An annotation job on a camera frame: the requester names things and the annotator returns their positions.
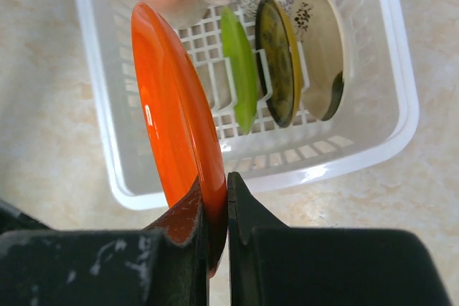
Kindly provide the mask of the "white plastic dish rack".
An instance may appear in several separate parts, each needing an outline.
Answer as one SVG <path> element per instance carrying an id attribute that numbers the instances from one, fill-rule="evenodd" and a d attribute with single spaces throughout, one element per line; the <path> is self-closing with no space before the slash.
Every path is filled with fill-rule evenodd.
<path id="1" fill-rule="evenodd" d="M 300 105 L 279 128 L 260 93 L 252 131 L 243 135 L 237 97 L 222 54 L 221 8 L 212 6 L 178 36 L 201 75 L 226 171 L 252 192 L 340 176 L 380 163 L 412 139 L 419 102 L 399 0 L 334 0 L 344 20 L 351 75 L 336 114 L 316 120 Z M 76 0 L 114 198 L 133 210 L 166 205 L 138 95 L 131 46 L 136 0 Z"/>

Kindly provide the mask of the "cream plate with black marks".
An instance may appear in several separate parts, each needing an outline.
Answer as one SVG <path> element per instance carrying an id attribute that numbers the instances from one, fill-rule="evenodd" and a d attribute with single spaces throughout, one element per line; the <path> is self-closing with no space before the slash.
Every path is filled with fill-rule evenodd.
<path id="1" fill-rule="evenodd" d="M 345 23 L 333 0 L 294 0 L 290 20 L 301 43 L 309 86 L 306 110 L 328 121 L 338 111 L 351 76 L 351 48 Z"/>

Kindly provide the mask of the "orange plate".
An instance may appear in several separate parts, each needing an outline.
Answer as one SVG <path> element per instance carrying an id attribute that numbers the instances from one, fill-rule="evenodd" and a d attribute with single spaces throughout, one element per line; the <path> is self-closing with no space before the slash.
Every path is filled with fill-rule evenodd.
<path id="1" fill-rule="evenodd" d="M 199 184 L 215 273 L 226 241 L 227 182 L 204 89 L 175 31 L 145 3 L 133 7 L 131 38 L 141 107 L 167 203 L 174 206 Z"/>

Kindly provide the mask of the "black and yellow plate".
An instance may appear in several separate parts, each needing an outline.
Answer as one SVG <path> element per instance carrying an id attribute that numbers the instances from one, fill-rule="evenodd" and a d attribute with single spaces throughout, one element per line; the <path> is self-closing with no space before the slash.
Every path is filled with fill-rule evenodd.
<path id="1" fill-rule="evenodd" d="M 260 0 L 257 6 L 255 47 L 267 57 L 273 87 L 268 109 L 277 125 L 286 128 L 298 111 L 303 79 L 293 25 L 277 0 Z"/>

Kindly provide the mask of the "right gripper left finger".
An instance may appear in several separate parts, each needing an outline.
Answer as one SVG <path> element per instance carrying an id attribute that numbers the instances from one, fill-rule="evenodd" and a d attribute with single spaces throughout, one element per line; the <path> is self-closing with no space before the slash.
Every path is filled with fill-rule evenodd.
<path id="1" fill-rule="evenodd" d="M 58 231 L 1 204 L 3 305 L 207 305 L 200 185 L 142 230 Z"/>

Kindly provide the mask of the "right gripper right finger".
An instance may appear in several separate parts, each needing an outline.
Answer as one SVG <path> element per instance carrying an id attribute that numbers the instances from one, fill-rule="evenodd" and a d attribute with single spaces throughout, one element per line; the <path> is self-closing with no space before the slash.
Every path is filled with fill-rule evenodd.
<path id="1" fill-rule="evenodd" d="M 399 229 L 290 227 L 241 175 L 228 187 L 233 305 L 449 305 L 430 253 Z"/>

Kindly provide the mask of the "green plate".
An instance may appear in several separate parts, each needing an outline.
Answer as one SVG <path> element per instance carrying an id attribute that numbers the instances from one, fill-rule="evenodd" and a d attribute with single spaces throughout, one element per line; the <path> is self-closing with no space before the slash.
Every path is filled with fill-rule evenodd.
<path id="1" fill-rule="evenodd" d="M 227 6 L 222 10 L 221 30 L 223 56 L 230 60 L 237 94 L 235 118 L 242 134 L 247 135 L 257 112 L 257 66 L 245 30 Z"/>

